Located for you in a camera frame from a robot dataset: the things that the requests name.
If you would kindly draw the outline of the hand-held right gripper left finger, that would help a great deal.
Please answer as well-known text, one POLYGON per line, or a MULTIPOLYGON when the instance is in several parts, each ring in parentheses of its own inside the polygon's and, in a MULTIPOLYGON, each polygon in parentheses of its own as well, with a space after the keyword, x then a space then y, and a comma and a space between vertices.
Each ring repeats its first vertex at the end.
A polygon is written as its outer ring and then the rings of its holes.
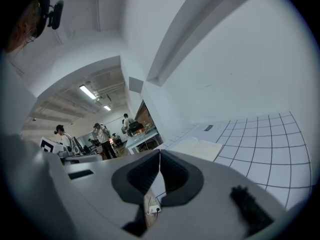
POLYGON ((63 204, 78 237, 158 237, 160 221, 147 228, 144 193, 127 174, 144 162, 160 161, 159 152, 65 167, 63 204))

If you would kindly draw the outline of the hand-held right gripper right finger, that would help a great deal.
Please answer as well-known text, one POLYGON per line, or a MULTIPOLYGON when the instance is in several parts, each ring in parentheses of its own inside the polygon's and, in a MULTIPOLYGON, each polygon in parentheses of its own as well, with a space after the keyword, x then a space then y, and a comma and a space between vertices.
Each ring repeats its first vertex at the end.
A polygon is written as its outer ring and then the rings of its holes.
POLYGON ((285 208, 269 192, 235 169, 183 153, 173 155, 195 165, 204 177, 201 191, 186 205, 164 207, 149 229, 151 239, 245 239, 248 225, 230 197, 232 187, 247 187, 256 202, 274 220, 285 208))

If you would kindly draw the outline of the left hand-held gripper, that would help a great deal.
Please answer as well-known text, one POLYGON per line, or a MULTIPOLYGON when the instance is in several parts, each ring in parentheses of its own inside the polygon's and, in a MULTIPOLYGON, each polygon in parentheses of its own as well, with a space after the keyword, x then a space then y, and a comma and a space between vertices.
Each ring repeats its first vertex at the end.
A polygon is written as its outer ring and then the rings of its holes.
POLYGON ((70 146, 60 144, 46 137, 40 140, 40 147, 48 153, 56 154, 59 158, 64 159, 64 165, 100 162, 103 160, 101 155, 79 155, 74 156, 70 146))

